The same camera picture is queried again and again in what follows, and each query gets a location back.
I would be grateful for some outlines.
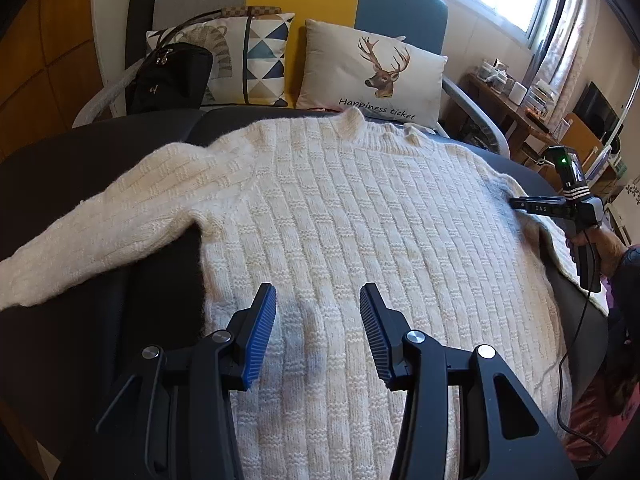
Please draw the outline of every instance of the black bag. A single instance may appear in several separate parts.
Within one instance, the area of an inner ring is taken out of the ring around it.
[[[143,61],[131,83],[133,97],[127,107],[129,114],[200,108],[213,65],[213,54],[190,43],[167,43],[187,25],[219,12],[214,10],[194,16],[158,41],[158,46]]]

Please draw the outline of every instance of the deer pillow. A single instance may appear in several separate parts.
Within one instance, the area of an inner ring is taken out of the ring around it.
[[[435,128],[447,58],[393,38],[306,20],[306,62],[296,108],[341,111]]]

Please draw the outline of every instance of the silver screw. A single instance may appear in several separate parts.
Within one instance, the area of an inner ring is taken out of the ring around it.
[[[142,357],[145,359],[155,359],[160,355],[160,349],[157,346],[148,346],[142,351]]]
[[[421,343],[424,341],[424,334],[419,330],[411,330],[406,333],[406,338],[412,343]]]
[[[216,343],[226,343],[231,341],[231,334],[226,330],[216,330],[213,334],[211,334],[211,338]]]
[[[478,354],[485,359],[491,359],[495,356],[495,348],[489,345],[480,345],[478,347]]]

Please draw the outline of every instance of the knit sweater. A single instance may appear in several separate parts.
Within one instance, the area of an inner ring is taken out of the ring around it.
[[[564,341],[540,235],[578,280],[562,231],[508,205],[522,194],[466,148],[354,108],[261,121],[206,148],[168,144],[54,222],[0,262],[0,309],[143,258],[196,222],[204,333],[261,282],[278,294],[260,378],[232,399],[245,476],[387,479],[404,395],[376,375],[358,309],[366,282],[441,343],[494,346],[555,425]],[[449,405],[453,478],[453,393]]]

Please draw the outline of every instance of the person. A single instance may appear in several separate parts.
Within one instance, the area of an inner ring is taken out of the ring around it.
[[[611,446],[607,417],[622,413],[640,377],[640,247],[626,247],[606,227],[593,227],[567,238],[575,261],[576,249],[595,245],[601,274],[609,280],[613,306],[609,310],[609,343],[602,368],[572,410],[570,425],[596,441]],[[569,437],[569,456],[577,462],[599,458],[583,441]]]

